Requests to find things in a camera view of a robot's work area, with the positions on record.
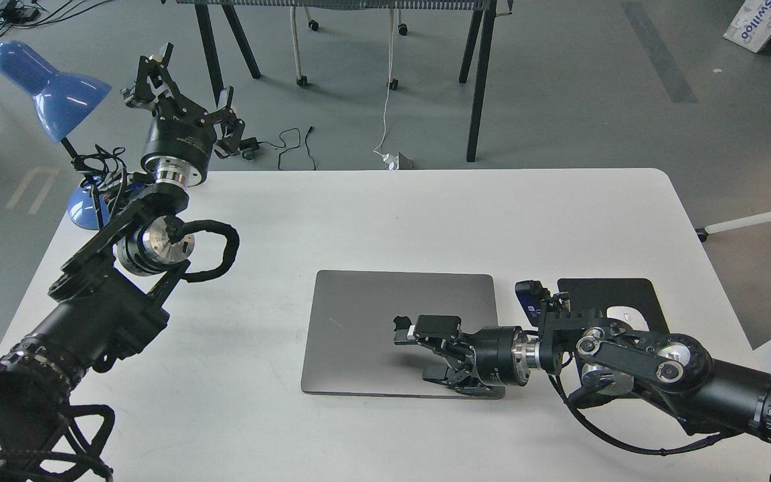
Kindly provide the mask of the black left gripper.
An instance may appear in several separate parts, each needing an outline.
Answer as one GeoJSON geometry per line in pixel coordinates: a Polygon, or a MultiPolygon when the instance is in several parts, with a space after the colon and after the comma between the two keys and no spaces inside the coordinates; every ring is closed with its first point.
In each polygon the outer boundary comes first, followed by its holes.
{"type": "Polygon", "coordinates": [[[232,106],[233,86],[220,91],[217,109],[208,112],[184,96],[156,94],[155,89],[168,83],[167,67],[172,43],[166,43],[158,56],[141,56],[134,70],[131,85],[120,94],[125,106],[144,108],[153,113],[148,131],[142,168],[152,175],[155,183],[170,183],[189,188],[205,182],[212,147],[221,159],[240,153],[245,122],[232,106]],[[214,126],[221,137],[217,140],[214,126]]]}

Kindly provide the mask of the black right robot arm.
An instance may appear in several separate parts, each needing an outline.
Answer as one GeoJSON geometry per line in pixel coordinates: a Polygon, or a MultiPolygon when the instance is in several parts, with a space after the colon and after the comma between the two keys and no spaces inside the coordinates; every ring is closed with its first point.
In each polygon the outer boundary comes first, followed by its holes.
{"type": "Polygon", "coordinates": [[[524,386],[532,370],[543,370],[574,418],[624,451],[666,457],[743,433],[771,444],[771,374],[714,359],[684,333],[642,331],[623,319],[575,313],[568,293],[551,294],[536,280],[518,282],[515,291],[530,330],[463,333],[456,315],[396,317],[394,343],[443,357],[446,366],[426,367],[423,379],[463,396],[501,397],[505,386],[524,386]],[[675,449],[644,449],[582,415],[617,398],[645,400],[688,435],[704,437],[675,449]]]}

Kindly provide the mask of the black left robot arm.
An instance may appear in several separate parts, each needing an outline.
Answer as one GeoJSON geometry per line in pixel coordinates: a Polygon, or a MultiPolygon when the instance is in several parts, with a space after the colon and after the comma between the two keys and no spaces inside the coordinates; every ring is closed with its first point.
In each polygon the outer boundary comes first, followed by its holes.
{"type": "Polygon", "coordinates": [[[163,309],[181,281],[205,282],[233,265],[240,238],[215,220],[183,222],[187,188],[203,183],[211,153],[238,152],[244,122],[232,88],[215,112],[182,95],[169,76],[172,46],[141,57],[127,106],[152,113],[142,173],[120,171],[110,207],[103,176],[84,165],[67,135],[110,88],[57,70],[21,41],[0,44],[0,73],[31,96],[51,140],[66,147],[91,185],[98,231],[62,265],[49,294],[56,308],[0,357],[0,481],[74,481],[93,472],[110,481],[101,459],[115,423],[105,405],[76,406],[70,394],[89,370],[107,372],[167,326],[163,309]]]}

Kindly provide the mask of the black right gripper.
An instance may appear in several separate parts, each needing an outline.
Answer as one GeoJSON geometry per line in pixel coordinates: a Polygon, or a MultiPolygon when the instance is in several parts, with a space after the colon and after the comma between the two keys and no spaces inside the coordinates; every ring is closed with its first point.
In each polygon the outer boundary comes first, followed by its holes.
{"type": "Polygon", "coordinates": [[[484,327],[465,338],[456,315],[394,318],[396,345],[421,345],[444,359],[472,359],[472,364],[426,366],[422,380],[467,396],[504,396],[507,386],[524,387],[539,368],[538,339],[522,327],[484,327]]]}

